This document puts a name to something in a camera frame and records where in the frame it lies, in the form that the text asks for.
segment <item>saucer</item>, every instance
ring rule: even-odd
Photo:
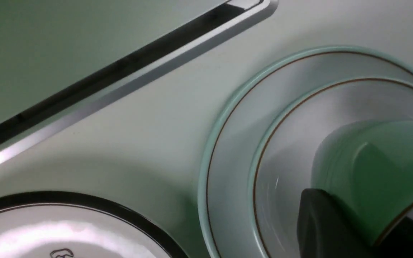
[[[292,101],[327,83],[352,77],[413,83],[413,71],[393,58],[354,46],[328,46],[286,57],[243,84],[220,113],[200,167],[200,225],[213,258],[266,257],[249,216],[251,160],[274,118]]]
[[[177,243],[112,201],[44,191],[0,198],[0,258],[187,258]]]
[[[269,257],[299,257],[300,194],[311,187],[321,142],[342,126],[377,120],[413,120],[413,85],[387,78],[330,83],[274,120],[256,150],[248,182],[249,213]]]

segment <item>stacked plates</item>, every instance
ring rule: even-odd
[[[413,120],[413,70],[370,49],[284,58],[241,86],[208,139],[199,216],[213,258],[298,258],[300,194],[315,152],[341,126]]]

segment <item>aluminum trim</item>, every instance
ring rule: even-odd
[[[0,164],[268,18],[277,5],[278,0],[263,0],[218,28],[1,144]]]

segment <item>cup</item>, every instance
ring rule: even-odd
[[[316,151],[311,185],[333,196],[368,245],[379,245],[413,208],[413,121],[332,132]]]

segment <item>plate rim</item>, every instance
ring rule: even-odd
[[[406,87],[410,90],[413,90],[413,83],[406,82],[404,80],[394,79],[390,77],[379,77],[379,76],[371,76],[371,77],[355,77],[349,78],[344,80],[335,81],[332,83],[327,83],[321,87],[318,87],[314,90],[311,90],[308,93],[305,93],[301,97],[297,98],[288,105],[284,110],[282,110],[277,117],[272,121],[269,127],[266,129],[266,132],[261,137],[259,141],[259,145],[257,146],[253,158],[251,160],[251,165],[248,174],[248,185],[247,185],[247,195],[249,201],[249,209],[248,215],[251,219],[251,227],[253,232],[260,238],[258,242],[259,245],[262,245],[261,248],[266,252],[266,258],[274,258],[271,256],[270,252],[268,251],[264,240],[262,238],[262,232],[259,227],[259,222],[257,220],[257,209],[256,209],[256,183],[257,183],[257,175],[259,173],[259,168],[261,165],[261,160],[264,157],[265,150],[269,142],[271,141],[272,137],[274,136],[275,132],[279,129],[280,125],[285,121],[285,119],[290,116],[293,111],[295,111],[298,107],[303,105],[306,101],[311,99],[312,97],[321,94],[325,91],[329,91],[333,88],[337,87],[346,87],[349,83],[361,82],[361,81],[378,81],[378,82],[389,82],[395,85],[400,85],[402,87]]]
[[[87,209],[118,219],[149,237],[171,258],[188,258],[182,247],[157,224],[140,213],[97,196],[68,191],[32,191],[0,197],[0,214],[39,206]]]
[[[226,103],[223,105],[222,110],[216,117],[213,127],[210,131],[208,139],[206,141],[204,151],[202,154],[202,159],[200,162],[199,179],[197,183],[197,210],[200,220],[200,227],[202,230],[203,239],[205,240],[205,245],[208,249],[208,253],[212,258],[222,258],[219,254],[216,242],[213,238],[213,233],[211,230],[210,218],[208,215],[208,176],[211,158],[216,147],[217,139],[221,134],[223,126],[226,124],[229,116],[233,113],[236,106],[241,102],[241,100],[250,92],[256,85],[258,85],[262,80],[276,72],[285,65],[295,62],[302,58],[307,58],[317,54],[326,54],[328,52],[345,52],[345,53],[357,53],[364,54],[366,56],[372,56],[378,59],[382,59],[386,62],[390,62],[394,65],[399,66],[403,70],[413,75],[413,68],[408,67],[406,64],[394,57],[384,54],[380,51],[374,49],[369,49],[362,46],[353,45],[329,45],[329,46],[319,46],[310,49],[304,49],[293,54],[289,54],[280,60],[273,62],[272,64],[266,66],[260,72],[256,73],[248,81],[242,84],[238,89],[236,89],[231,96],[228,98]]]

